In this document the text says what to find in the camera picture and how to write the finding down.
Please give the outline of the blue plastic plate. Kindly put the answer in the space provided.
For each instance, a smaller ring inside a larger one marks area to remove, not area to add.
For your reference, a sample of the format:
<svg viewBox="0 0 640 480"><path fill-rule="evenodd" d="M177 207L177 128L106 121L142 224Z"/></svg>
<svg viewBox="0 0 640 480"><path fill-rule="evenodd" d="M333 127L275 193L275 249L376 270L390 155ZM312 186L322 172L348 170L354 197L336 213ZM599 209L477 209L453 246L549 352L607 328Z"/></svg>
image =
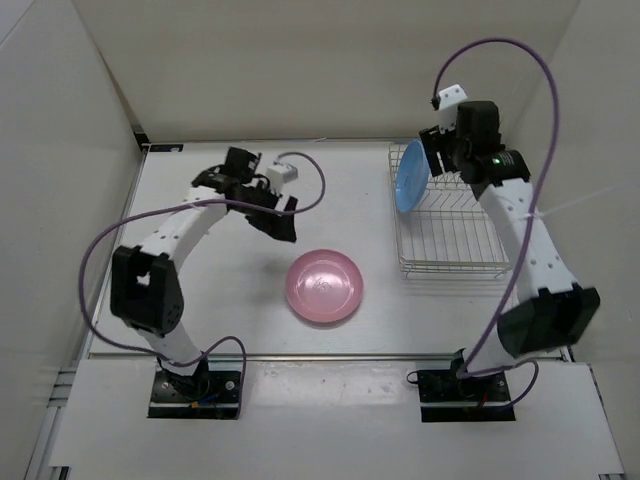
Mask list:
<svg viewBox="0 0 640 480"><path fill-rule="evenodd" d="M395 205L400 213L415 209L422 201L430 178L423 144L411 141L401 155L395 179Z"/></svg>

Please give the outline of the pink plastic plate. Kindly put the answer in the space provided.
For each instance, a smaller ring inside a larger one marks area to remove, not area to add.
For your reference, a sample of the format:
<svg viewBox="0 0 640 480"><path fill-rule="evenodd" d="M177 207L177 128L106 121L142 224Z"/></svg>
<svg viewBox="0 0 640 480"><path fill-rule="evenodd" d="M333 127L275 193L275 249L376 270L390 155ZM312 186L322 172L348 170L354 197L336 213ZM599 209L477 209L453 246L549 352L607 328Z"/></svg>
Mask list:
<svg viewBox="0 0 640 480"><path fill-rule="evenodd" d="M357 265L335 250L317 249L289 267L285 297L302 319L318 325L346 320L360 306L364 280Z"/></svg>

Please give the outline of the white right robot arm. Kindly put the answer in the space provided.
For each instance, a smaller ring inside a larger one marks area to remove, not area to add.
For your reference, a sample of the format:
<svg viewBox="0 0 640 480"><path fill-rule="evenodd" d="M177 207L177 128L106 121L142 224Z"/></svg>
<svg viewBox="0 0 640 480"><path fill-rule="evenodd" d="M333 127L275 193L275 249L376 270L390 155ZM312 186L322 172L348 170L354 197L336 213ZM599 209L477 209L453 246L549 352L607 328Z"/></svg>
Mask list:
<svg viewBox="0 0 640 480"><path fill-rule="evenodd" d="M593 287L583 287L561 259L539 214L523 156L501 140L492 101L444 99L439 124L421 134L426 159L438 172L455 171L493 224L510 262L506 295L477 344L462 353L449 387L470 400L485 376L512 368L543 352L579 342L600 307Z"/></svg>

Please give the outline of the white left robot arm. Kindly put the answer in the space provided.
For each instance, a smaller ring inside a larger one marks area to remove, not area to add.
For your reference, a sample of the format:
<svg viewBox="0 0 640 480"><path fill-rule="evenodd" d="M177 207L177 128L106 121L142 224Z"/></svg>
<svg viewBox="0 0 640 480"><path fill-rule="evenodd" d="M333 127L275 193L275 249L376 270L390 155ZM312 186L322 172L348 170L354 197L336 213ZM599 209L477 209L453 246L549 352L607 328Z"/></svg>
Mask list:
<svg viewBox="0 0 640 480"><path fill-rule="evenodd" d="M229 148L223 164L192 181L184 210L171 214L140 244L119 246L112 257L111 313L160 354L167 381L188 401L207 396L211 389L208 365L181 324L179 271L188 255L231 210L275 240L296 240L292 213L297 200L282 189L298 172L276 160L260 174L259 162L259 156L247 150Z"/></svg>

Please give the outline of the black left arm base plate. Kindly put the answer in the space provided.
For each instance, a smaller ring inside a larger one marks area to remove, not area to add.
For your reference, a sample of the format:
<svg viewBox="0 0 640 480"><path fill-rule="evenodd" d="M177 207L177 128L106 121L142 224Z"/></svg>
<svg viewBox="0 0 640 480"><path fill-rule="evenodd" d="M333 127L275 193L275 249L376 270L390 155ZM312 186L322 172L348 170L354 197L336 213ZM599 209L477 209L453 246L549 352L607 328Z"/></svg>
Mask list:
<svg viewBox="0 0 640 480"><path fill-rule="evenodd" d="M147 417L177 420L238 420L244 372L216 370L201 361L192 376L156 369Z"/></svg>

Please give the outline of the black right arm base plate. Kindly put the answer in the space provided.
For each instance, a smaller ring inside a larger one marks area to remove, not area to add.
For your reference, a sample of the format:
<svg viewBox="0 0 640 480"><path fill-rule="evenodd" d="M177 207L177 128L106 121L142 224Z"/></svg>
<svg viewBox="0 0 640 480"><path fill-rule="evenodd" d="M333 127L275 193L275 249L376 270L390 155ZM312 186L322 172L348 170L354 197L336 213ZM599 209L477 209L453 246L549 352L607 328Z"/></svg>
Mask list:
<svg viewBox="0 0 640 480"><path fill-rule="evenodd" d="M406 380L418 388L422 423L516 420L504 373L458 379L448 370L414 370Z"/></svg>

